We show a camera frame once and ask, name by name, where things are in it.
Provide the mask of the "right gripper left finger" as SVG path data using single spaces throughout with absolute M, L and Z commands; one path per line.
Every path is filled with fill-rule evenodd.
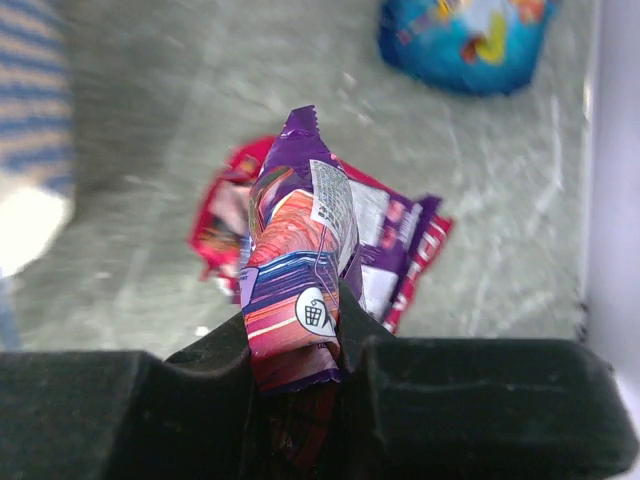
M 252 479 L 256 391 L 242 318 L 167 359 L 140 350 L 1 357 L 5 479 Z

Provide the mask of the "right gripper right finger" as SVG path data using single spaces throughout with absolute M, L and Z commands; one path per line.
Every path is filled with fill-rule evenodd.
M 609 479 L 639 441 L 608 365 L 561 339 L 397 338 L 340 289 L 333 479 Z

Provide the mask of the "purple red snack packet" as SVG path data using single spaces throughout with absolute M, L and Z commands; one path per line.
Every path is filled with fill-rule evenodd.
M 362 296 L 351 185 L 312 105 L 290 112 L 249 197 L 240 304 L 259 389 L 338 381 L 339 281 Z

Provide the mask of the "pink snack bag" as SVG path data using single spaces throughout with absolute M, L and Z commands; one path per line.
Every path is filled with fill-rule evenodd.
M 245 229 L 233 230 L 214 212 L 214 204 L 235 189 L 246 193 L 255 182 L 275 138 L 265 136 L 238 147 L 204 195 L 190 245 L 205 262 L 204 277 L 236 303 Z M 369 314 L 395 333 L 411 306 L 421 275 L 444 247 L 452 218 L 438 214 L 441 199 L 410 200 L 354 166 L 342 164 L 353 191 L 363 248 L 363 292 Z

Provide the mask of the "blue fruit candy bag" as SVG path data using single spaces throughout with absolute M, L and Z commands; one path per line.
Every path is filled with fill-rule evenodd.
M 392 68 L 449 92 L 509 95 L 528 86 L 556 1 L 381 3 L 378 49 Z

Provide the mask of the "blue checkered paper bag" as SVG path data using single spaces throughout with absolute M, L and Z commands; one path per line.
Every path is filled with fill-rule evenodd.
M 41 258 L 75 209 L 73 100 L 53 1 L 1 4 L 1 346 L 21 340 L 11 279 Z

